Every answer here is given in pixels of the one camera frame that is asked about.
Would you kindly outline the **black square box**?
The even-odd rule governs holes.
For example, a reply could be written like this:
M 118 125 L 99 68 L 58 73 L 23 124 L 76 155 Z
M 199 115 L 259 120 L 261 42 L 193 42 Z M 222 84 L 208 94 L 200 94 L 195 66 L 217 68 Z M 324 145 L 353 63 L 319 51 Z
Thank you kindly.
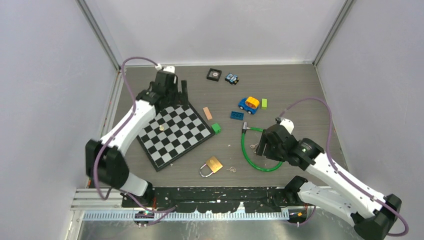
M 220 80 L 221 75 L 222 75 L 221 70 L 215 69 L 215 68 L 210 68 L 207 75 L 206 75 L 206 79 L 218 82 Z

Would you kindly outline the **brass padlock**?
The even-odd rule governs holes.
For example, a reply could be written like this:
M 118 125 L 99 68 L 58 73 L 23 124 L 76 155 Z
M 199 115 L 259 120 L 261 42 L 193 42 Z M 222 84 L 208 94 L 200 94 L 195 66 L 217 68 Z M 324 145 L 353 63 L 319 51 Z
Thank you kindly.
M 208 167 L 210 169 L 210 173 L 207 175 L 204 175 L 202 173 L 202 170 L 205 167 Z M 199 168 L 199 175 L 203 178 L 208 178 L 209 176 L 215 174 L 220 169 L 222 169 L 222 167 L 223 167 L 222 163 L 215 156 L 212 156 Z

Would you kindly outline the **silver lock keys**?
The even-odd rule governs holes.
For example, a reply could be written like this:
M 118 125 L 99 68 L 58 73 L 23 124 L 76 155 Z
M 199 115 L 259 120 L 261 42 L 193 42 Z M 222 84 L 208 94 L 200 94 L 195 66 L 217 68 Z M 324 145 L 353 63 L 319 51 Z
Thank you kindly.
M 253 151 L 255 151 L 255 150 L 257 149 L 257 147 L 258 147 L 258 144 L 251 144 L 249 147 L 250 147 Z

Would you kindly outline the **small wooden block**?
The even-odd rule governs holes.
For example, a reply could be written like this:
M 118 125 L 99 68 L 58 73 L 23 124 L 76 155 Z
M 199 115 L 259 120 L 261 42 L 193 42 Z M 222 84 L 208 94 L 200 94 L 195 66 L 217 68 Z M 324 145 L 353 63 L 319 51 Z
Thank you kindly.
M 207 118 L 208 121 L 213 119 L 213 116 L 212 116 L 212 114 L 211 114 L 211 112 L 210 112 L 210 110 L 209 110 L 208 107 L 204 107 L 203 108 L 203 112 L 204 112 L 204 114 L 205 114 L 205 116 L 206 116 L 206 118 Z

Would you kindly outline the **blue owl toy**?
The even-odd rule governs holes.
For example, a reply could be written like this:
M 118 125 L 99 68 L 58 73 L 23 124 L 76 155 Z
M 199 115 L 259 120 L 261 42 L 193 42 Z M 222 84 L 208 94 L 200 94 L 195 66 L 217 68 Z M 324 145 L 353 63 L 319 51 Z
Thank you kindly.
M 225 81 L 229 82 L 231 85 L 236 85 L 240 80 L 237 75 L 234 75 L 232 73 L 228 73 L 224 79 Z

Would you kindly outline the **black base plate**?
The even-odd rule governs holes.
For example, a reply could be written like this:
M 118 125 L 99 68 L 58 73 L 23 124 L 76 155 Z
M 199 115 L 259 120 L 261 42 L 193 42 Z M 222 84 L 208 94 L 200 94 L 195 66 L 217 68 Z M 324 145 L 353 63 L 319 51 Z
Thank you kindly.
M 246 213 L 276 213 L 294 208 L 305 213 L 310 203 L 280 187 L 156 187 L 144 196 L 122 194 L 123 208 L 154 207 L 158 211 L 174 209 L 176 213 L 234 213 L 243 207 Z

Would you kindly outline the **blue yellow toy car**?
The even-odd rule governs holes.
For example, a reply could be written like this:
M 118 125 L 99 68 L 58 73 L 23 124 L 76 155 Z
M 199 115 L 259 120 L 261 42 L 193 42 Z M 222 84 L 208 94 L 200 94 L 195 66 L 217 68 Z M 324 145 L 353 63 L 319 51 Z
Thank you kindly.
M 259 105 L 260 101 L 252 96 L 242 98 L 238 103 L 238 107 L 250 115 L 254 115 L 257 112 Z

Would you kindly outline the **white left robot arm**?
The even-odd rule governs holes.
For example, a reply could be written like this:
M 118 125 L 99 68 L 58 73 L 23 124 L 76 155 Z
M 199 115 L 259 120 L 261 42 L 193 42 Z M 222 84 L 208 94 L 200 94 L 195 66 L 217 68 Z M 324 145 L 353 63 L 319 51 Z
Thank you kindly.
M 133 140 L 164 109 L 188 104 L 187 82 L 181 81 L 174 66 L 167 66 L 156 73 L 149 88 L 140 92 L 133 106 L 120 122 L 99 140 L 91 139 L 85 145 L 86 175 L 97 186 L 100 182 L 113 189 L 134 195 L 141 207 L 153 202 L 151 183 L 130 172 L 125 153 Z

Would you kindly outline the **aluminium frame rail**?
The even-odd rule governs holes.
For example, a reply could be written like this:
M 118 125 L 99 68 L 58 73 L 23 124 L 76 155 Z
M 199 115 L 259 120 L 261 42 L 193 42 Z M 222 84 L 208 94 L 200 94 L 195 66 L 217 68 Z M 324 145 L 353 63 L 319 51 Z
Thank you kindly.
M 66 171 L 70 174 L 72 187 L 69 199 L 72 200 L 77 189 L 87 186 L 85 145 L 90 139 L 99 139 L 104 132 L 104 124 L 110 108 L 110 99 L 119 78 L 119 69 L 111 67 L 90 67 L 89 73 L 78 79 L 72 89 L 69 110 L 70 145 L 66 148 L 69 164 Z

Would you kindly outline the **green toy brick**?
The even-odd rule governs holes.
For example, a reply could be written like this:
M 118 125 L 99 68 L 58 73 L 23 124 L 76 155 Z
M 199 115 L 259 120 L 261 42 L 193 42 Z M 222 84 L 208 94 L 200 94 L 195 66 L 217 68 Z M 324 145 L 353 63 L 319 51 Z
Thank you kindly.
M 218 123 L 214 123 L 211 125 L 212 130 L 214 131 L 214 133 L 217 135 L 222 131 L 221 126 Z

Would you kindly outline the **lime green block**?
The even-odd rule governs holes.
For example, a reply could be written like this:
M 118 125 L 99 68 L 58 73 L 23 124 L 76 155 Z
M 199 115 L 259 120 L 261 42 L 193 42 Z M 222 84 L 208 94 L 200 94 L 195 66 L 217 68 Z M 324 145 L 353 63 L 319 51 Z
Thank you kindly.
M 267 100 L 266 98 L 263 98 L 263 99 L 261 100 L 261 108 L 262 108 L 263 110 L 266 110 L 266 109 L 268 108 L 268 100 Z

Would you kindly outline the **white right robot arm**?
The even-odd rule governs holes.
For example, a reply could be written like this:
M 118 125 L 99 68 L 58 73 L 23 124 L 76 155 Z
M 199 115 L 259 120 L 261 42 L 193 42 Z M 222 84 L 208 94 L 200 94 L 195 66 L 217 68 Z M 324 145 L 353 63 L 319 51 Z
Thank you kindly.
M 291 130 L 281 124 L 263 130 L 257 155 L 298 167 L 324 181 L 331 190 L 296 175 L 284 187 L 287 202 L 320 207 L 350 224 L 364 240 L 387 237 L 400 218 L 401 199 L 394 194 L 384 195 L 362 183 L 313 140 L 297 140 Z

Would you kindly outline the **black white chessboard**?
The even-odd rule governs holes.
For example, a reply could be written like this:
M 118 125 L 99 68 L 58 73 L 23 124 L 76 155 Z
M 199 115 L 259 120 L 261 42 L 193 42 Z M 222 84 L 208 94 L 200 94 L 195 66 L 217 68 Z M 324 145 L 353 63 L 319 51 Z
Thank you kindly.
M 164 126 L 164 131 L 160 131 L 160 125 Z M 162 110 L 136 139 L 155 171 L 159 172 L 214 135 L 212 128 L 189 103 Z

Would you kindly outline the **blue toy brick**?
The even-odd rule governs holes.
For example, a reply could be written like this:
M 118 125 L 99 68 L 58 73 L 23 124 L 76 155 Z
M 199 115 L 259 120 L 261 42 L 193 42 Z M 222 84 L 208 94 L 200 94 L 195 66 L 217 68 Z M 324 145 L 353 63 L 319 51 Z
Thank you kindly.
M 234 120 L 242 121 L 244 119 L 244 114 L 242 112 L 232 111 L 230 113 L 230 118 Z

